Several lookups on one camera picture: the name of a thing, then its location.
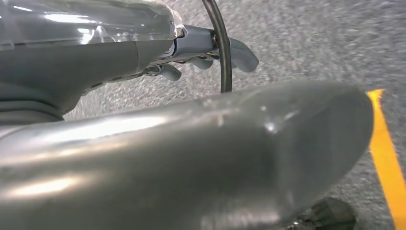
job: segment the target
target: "gray plastic panel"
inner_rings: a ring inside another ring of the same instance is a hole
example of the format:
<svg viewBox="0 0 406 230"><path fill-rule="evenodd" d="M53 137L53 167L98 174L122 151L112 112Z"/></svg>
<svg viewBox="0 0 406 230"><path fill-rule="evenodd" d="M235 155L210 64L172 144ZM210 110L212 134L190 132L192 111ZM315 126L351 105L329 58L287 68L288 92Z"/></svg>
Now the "gray plastic panel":
<svg viewBox="0 0 406 230"><path fill-rule="evenodd" d="M182 28L160 0L4 0L0 16L0 51L173 40Z"/></svg>

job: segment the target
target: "yellow road line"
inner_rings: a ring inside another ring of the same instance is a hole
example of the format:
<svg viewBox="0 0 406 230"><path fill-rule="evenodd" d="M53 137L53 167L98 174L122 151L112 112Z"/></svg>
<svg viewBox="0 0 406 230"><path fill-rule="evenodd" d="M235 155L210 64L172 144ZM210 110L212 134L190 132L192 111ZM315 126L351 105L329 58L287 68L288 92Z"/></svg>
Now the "yellow road line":
<svg viewBox="0 0 406 230"><path fill-rule="evenodd" d="M370 151L395 228L406 230L406 184L382 112L382 93L383 90L368 92L375 119Z"/></svg>

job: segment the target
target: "asphalt road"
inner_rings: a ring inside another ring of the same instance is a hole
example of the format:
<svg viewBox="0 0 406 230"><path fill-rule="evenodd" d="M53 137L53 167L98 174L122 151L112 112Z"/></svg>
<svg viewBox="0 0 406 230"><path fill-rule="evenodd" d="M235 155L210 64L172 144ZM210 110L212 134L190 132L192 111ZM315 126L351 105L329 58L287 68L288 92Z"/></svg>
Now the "asphalt road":
<svg viewBox="0 0 406 230"><path fill-rule="evenodd" d="M185 24L211 27L200 0L166 0ZM228 34L261 63L234 71L234 89L303 79L338 80L366 91L385 89L383 109L399 159L406 165L406 2L402 0L219 0ZM66 119L158 106L219 92L219 68L180 66L183 77L139 78L82 98ZM350 202L363 229L394 229L373 161L365 154L331 196Z"/></svg>

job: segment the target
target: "parking line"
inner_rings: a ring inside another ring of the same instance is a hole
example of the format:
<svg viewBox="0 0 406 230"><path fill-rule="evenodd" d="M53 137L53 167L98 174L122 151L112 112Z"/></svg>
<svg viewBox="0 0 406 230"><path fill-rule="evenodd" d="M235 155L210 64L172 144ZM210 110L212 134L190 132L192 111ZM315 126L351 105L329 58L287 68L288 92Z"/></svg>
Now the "parking line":
<svg viewBox="0 0 406 230"><path fill-rule="evenodd" d="M380 103L382 93L383 90L368 92L374 108L370 151L395 228L406 230L406 184L382 112Z"/></svg>

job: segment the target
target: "black cable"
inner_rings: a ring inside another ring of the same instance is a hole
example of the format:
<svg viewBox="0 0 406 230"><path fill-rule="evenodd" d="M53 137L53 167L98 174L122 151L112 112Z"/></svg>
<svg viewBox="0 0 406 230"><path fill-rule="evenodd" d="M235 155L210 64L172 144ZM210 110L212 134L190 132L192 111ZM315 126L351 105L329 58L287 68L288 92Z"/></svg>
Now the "black cable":
<svg viewBox="0 0 406 230"><path fill-rule="evenodd" d="M220 92L231 92L233 85L233 73L231 68L230 40L227 36L226 26L223 17L215 0L202 0L204 7L212 21L215 42L218 44L220 53L221 88Z"/></svg>

